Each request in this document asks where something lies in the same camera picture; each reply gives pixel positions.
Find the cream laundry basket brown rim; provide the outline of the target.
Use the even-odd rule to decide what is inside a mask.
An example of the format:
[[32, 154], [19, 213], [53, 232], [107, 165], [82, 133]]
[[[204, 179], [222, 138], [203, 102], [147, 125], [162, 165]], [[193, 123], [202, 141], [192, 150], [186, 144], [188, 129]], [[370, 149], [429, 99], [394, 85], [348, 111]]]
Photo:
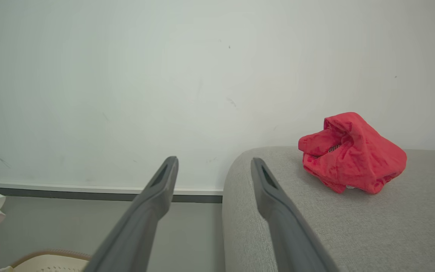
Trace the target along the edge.
[[74, 251], [43, 250], [19, 258], [0, 272], [83, 272], [90, 259], [91, 255]]

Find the grey fabric sofa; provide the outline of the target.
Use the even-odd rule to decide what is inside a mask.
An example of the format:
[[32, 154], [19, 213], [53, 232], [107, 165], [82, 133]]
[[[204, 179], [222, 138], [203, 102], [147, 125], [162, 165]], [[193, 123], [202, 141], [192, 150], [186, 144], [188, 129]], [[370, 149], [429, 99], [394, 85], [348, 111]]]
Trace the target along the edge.
[[406, 150], [405, 171], [372, 195], [335, 193], [306, 172], [297, 147], [248, 150], [223, 189], [226, 272], [278, 272], [267, 222], [257, 210], [251, 160], [266, 162], [340, 271], [435, 272], [435, 150]]

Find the white wall baseboard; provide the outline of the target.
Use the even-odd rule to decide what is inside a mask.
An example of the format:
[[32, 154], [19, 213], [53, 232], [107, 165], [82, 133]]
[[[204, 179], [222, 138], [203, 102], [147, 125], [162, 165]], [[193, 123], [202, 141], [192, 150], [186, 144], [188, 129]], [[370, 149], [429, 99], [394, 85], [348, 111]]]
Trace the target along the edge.
[[[80, 199], [106, 201], [132, 201], [144, 189], [138, 187], [70, 186], [55, 184], [25, 184], [0, 182], [0, 194], [4, 196]], [[222, 190], [175, 188], [173, 202], [222, 203]]]

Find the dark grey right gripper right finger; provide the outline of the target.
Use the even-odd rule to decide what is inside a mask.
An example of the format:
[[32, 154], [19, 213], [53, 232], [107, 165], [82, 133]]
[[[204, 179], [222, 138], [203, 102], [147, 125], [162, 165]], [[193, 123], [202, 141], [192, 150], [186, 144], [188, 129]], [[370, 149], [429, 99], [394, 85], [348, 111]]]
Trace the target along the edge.
[[278, 272], [339, 272], [264, 160], [252, 159], [251, 176], [257, 209], [269, 226]]

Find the red garment with black print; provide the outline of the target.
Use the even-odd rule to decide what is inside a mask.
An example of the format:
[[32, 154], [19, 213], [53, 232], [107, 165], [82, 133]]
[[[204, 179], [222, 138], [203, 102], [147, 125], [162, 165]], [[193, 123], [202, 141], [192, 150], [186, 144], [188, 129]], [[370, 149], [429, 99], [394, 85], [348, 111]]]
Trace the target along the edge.
[[379, 193], [406, 168], [406, 152], [381, 136], [359, 114], [327, 117], [323, 129], [301, 137], [304, 170], [336, 193], [358, 188]]

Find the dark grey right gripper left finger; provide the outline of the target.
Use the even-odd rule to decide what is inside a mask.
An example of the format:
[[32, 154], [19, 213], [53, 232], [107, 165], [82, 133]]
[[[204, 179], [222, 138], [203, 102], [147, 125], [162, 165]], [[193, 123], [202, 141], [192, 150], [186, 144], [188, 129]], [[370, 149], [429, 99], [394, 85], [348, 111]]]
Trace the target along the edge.
[[179, 169], [176, 156], [164, 160], [134, 198], [83, 272], [146, 272], [160, 219], [170, 209]]

